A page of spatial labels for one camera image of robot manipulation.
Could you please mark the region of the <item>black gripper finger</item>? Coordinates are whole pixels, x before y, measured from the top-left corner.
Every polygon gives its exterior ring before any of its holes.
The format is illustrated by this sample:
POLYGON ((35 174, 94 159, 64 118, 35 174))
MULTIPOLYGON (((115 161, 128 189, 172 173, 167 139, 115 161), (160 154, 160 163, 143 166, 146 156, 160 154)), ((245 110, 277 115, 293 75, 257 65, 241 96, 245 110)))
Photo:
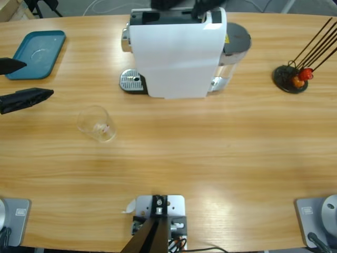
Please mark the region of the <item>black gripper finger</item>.
POLYGON ((26 66, 27 64, 25 62, 12 59, 12 58, 8 58, 8 57, 1 57, 0 58, 0 75, 11 74, 26 66))
POLYGON ((192 18, 199 18, 207 11, 220 7, 226 0, 196 0, 191 11, 192 18))
POLYGON ((7 95, 1 95, 1 114, 32 107, 47 100, 53 94, 54 90, 30 88, 7 95))
POLYGON ((182 2, 183 0, 151 0, 151 8, 158 11, 168 11, 182 2))

